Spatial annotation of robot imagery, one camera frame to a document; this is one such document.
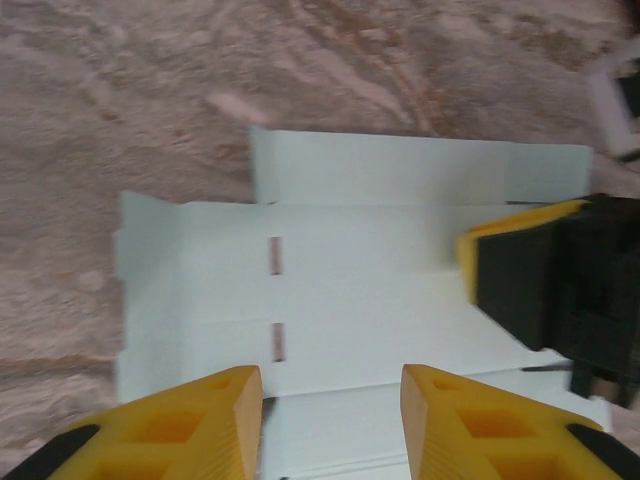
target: beige ground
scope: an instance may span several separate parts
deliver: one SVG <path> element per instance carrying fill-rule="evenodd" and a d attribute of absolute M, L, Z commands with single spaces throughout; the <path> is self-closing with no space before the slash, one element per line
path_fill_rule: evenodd
<path fill-rule="evenodd" d="M 640 196 L 580 73 L 612 0 L 0 2 L 0 474 L 113 404 L 118 192 L 251 200 L 248 123 L 586 144 Z"/>

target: white object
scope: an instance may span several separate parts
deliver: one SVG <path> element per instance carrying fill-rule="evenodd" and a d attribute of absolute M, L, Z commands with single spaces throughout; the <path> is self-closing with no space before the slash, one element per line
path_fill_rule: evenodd
<path fill-rule="evenodd" d="M 259 365 L 279 397 L 263 480 L 408 478 L 405 363 L 609 426 L 605 404 L 566 392 L 562 374 L 519 370 L 558 356 L 469 305 L 453 258 L 459 233 L 527 208 L 508 202 L 586 194 L 588 149 L 259 129 L 252 147 L 258 205 L 123 194 L 121 401 Z"/>
<path fill-rule="evenodd" d="M 295 205 L 558 202 L 588 188 L 578 145 L 251 129 L 256 199 Z"/>
<path fill-rule="evenodd" d="M 587 84 L 609 152 L 627 157 L 640 151 L 638 122 L 632 118 L 617 83 L 622 68 L 640 58 L 640 37 L 599 58 L 586 70 Z"/>

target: folded cardboard sheet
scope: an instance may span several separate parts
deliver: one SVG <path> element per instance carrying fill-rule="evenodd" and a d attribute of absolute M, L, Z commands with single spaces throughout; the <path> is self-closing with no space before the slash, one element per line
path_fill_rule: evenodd
<path fill-rule="evenodd" d="M 120 400 L 259 365 L 279 397 L 263 480 L 408 478 L 405 363 L 609 426 L 604 402 L 566 392 L 564 374 L 519 370 L 559 357 L 469 305 L 453 257 L 473 225 L 586 194 L 587 148 L 261 129 L 251 142 L 258 204 L 122 195 Z"/>

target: black rubber strip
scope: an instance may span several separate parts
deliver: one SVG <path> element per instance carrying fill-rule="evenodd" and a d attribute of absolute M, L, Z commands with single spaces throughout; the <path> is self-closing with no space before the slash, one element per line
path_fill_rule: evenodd
<path fill-rule="evenodd" d="M 608 433 L 572 423 L 567 430 L 613 470 L 620 480 L 640 478 L 640 457 Z"/>
<path fill-rule="evenodd" d="M 99 425 L 84 425 L 53 437 L 3 480 L 46 480 L 100 430 Z"/>

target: square hole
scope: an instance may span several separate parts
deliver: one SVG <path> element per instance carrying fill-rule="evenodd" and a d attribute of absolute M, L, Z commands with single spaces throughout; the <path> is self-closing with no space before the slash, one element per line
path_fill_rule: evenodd
<path fill-rule="evenodd" d="M 557 456 L 523 453 L 490 457 L 502 480 L 580 480 Z"/>
<path fill-rule="evenodd" d="M 508 410 L 458 410 L 458 416 L 474 438 L 533 437 L 533 428 Z"/>
<path fill-rule="evenodd" d="M 184 443 L 202 421 L 201 412 L 167 412 L 154 416 L 129 438 L 140 443 Z"/>
<path fill-rule="evenodd" d="M 161 480 L 167 470 L 166 462 L 110 462 L 103 464 L 91 480 Z"/>
<path fill-rule="evenodd" d="M 431 382 L 438 390 L 460 390 L 460 387 L 449 380 L 434 378 Z"/>

